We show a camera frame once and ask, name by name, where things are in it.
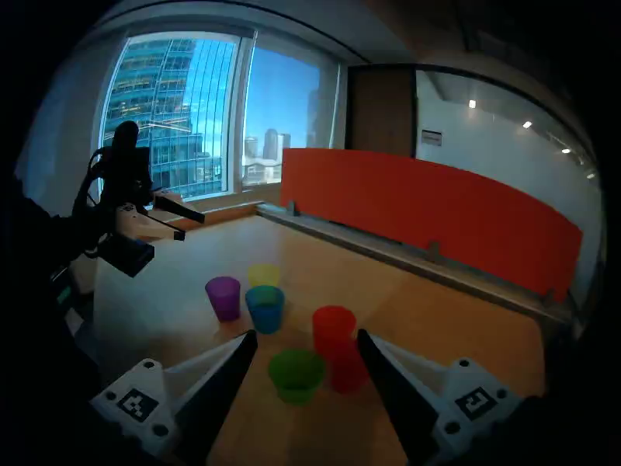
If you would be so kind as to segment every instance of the glass skyscraper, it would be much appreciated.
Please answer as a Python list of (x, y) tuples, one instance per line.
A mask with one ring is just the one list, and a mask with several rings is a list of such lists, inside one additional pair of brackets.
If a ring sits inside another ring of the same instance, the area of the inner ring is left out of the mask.
[(135, 121), (154, 184), (184, 197), (227, 189), (224, 122), (238, 39), (226, 39), (131, 40), (110, 89), (103, 144)]

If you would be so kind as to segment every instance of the yellow cup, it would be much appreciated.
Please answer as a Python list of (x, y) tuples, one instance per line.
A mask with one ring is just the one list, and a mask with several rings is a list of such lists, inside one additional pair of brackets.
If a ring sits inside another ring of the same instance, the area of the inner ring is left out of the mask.
[(280, 269), (272, 264), (249, 266), (248, 281), (251, 287), (260, 287), (261, 285), (277, 287), (280, 282)]

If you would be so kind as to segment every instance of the orange partition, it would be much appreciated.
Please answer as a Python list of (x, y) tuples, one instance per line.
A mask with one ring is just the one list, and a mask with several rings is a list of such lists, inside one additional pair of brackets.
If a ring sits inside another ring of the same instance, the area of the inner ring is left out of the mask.
[(399, 155), (285, 149), (280, 202), (427, 249), (562, 301), (582, 232), (510, 186)]

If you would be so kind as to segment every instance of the blue cup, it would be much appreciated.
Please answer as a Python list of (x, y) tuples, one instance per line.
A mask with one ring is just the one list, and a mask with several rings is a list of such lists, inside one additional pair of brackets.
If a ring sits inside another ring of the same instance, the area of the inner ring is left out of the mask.
[(246, 292), (246, 305), (255, 329), (260, 333), (274, 333), (283, 323), (285, 294), (276, 287), (261, 285)]

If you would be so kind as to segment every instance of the wooden table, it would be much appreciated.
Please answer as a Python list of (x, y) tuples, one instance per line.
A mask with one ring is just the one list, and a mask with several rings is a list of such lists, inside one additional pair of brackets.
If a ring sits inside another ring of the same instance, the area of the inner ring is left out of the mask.
[(171, 366), (250, 329), (245, 304), (238, 322), (219, 324), (205, 282), (235, 276), (244, 293), (251, 264), (281, 269), (283, 328), (259, 335), (209, 464), (406, 463), (371, 383), (345, 396), (325, 385), (304, 407), (276, 397), (270, 358), (285, 348), (310, 349), (311, 316), (326, 304), (346, 306), (359, 327), (430, 360), (469, 356), (518, 395), (543, 393), (537, 324), (469, 294), (254, 215), (189, 231), (185, 242), (154, 245), (155, 258), (133, 279), (99, 264), (95, 331), (108, 381), (144, 357)]

